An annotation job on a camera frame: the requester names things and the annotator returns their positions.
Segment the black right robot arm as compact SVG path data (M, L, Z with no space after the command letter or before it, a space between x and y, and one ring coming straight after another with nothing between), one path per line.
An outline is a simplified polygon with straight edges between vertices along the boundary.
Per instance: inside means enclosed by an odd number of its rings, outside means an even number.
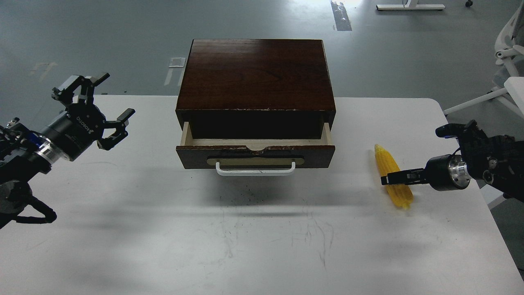
M387 172L381 184L429 184L443 192L465 189L472 179L482 180L498 189L504 198L523 201L524 147L512 136L486 136L477 122L449 123L435 130L440 138L454 138L458 149L453 154L433 157L425 168Z

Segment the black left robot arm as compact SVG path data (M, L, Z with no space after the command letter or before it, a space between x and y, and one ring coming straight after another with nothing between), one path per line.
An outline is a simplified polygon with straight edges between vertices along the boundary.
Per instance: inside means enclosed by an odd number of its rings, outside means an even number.
M76 160L93 143L111 150L128 132L128 108L116 120L107 120L94 104L94 90L110 75L99 78L72 75L51 97L64 110L40 131L33 131L13 118L1 127L1 226L9 222L46 224L56 220L55 211L38 200L29 181L40 172L46 174L58 159Z

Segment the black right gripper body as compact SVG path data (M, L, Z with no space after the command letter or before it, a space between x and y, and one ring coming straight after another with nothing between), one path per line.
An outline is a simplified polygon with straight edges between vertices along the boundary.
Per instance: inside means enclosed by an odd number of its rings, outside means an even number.
M430 158L423 176L433 189L440 192L466 189L471 180L467 164L459 154Z

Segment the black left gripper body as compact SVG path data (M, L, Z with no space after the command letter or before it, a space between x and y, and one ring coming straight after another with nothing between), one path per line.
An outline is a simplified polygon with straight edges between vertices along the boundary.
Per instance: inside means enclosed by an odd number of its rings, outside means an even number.
M93 142L102 138L105 120L96 105L73 103L40 133L58 147L68 161L75 161Z

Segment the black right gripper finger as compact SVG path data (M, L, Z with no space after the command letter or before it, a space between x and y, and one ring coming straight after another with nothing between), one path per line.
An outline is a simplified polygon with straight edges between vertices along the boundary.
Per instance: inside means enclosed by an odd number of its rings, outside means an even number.
M385 176L381 176L381 185L415 185L426 184L424 177L424 168L399 170L397 172L389 172Z

